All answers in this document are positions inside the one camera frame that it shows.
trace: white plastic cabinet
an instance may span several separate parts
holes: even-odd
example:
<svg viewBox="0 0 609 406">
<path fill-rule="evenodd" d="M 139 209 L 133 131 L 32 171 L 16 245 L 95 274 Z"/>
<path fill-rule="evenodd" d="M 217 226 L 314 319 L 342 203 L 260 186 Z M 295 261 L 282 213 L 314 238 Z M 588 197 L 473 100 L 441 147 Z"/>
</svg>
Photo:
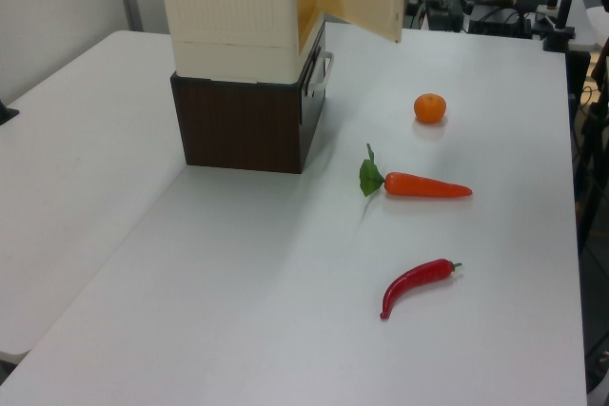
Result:
<svg viewBox="0 0 609 406">
<path fill-rule="evenodd" d="M 389 40 L 402 38 L 404 0 L 165 0 L 177 74 L 293 84 L 324 12 Z"/>
</svg>

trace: white table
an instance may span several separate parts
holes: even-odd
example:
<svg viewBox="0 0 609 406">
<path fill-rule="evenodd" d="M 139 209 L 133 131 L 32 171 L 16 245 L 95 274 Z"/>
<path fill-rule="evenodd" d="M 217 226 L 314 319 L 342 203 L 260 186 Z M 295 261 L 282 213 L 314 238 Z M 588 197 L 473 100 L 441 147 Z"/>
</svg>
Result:
<svg viewBox="0 0 609 406">
<path fill-rule="evenodd" d="M 162 35 L 117 32 L 0 126 L 0 359 L 23 356 L 184 167 Z"/>
<path fill-rule="evenodd" d="M 569 41 L 569 49 L 573 51 L 591 51 L 595 49 L 596 40 L 583 0 L 572 0 L 567 18 L 567 26 L 575 28 L 576 31 L 575 38 Z"/>
<path fill-rule="evenodd" d="M 585 404 L 563 57 L 336 24 L 327 48 L 304 173 L 186 167 L 0 405 Z M 448 102 L 442 126 L 414 120 L 427 91 Z M 382 172 L 473 197 L 366 199 L 366 142 Z M 442 257 L 463 268 L 381 321 L 385 287 Z"/>
</svg>

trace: carrot leaves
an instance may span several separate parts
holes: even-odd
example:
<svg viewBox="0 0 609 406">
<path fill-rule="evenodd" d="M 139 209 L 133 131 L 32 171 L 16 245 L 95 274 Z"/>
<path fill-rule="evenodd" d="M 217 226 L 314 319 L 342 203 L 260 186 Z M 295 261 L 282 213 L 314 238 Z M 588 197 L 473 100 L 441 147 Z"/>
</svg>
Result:
<svg viewBox="0 0 609 406">
<path fill-rule="evenodd" d="M 379 173 L 379 169 L 374 164 L 374 152 L 372 152 L 372 148 L 369 144 L 366 144 L 366 146 L 368 147 L 368 159 L 364 159 L 360 167 L 360 189 L 367 197 L 379 190 L 384 183 L 384 177 Z"/>
</svg>

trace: toy vegetable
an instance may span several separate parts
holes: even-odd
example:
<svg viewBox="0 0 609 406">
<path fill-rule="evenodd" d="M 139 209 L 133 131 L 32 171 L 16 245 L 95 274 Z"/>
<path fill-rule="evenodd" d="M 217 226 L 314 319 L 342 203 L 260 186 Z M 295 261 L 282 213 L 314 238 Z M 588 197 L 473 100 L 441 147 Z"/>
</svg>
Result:
<svg viewBox="0 0 609 406">
<path fill-rule="evenodd" d="M 391 285 L 384 293 L 381 319 L 389 319 L 393 304 L 407 291 L 413 287 L 418 287 L 430 282 L 445 280 L 458 266 L 461 266 L 461 264 L 453 263 L 446 259 L 438 259 L 437 261 L 430 261 L 423 265 L 419 265 L 412 270 L 406 271 L 399 278 L 391 282 Z"/>
<path fill-rule="evenodd" d="M 407 173 L 392 172 L 383 177 L 374 164 L 374 152 L 368 147 L 369 159 L 364 159 L 360 167 L 360 189 L 367 197 L 384 184 L 384 190 L 403 197 L 456 198 L 472 195 L 472 189 L 464 185 L 444 183 Z"/>
</svg>

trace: black stand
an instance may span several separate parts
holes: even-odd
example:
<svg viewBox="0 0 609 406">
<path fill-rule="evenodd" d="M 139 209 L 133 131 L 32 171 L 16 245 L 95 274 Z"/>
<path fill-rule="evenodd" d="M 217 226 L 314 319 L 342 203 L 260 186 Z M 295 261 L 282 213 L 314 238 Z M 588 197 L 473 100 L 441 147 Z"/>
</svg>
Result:
<svg viewBox="0 0 609 406">
<path fill-rule="evenodd" d="M 430 30 L 461 32 L 464 0 L 425 0 Z"/>
<path fill-rule="evenodd" d="M 518 38 L 526 38 L 526 39 L 532 39 L 533 38 L 533 30 L 531 28 L 531 20 L 530 19 L 526 19 L 524 17 L 524 12 L 519 11 L 518 12 L 518 29 L 516 32 L 516 36 Z"/>
<path fill-rule="evenodd" d="M 543 50 L 550 52 L 566 52 L 569 40 L 575 37 L 575 30 L 566 27 L 567 17 L 571 9 L 571 0 L 561 0 L 556 25 L 543 40 Z"/>
<path fill-rule="evenodd" d="M 2 102 L 0 102 L 0 126 L 4 123 L 7 123 L 16 115 L 19 114 L 19 111 L 12 108 L 6 108 Z"/>
</svg>

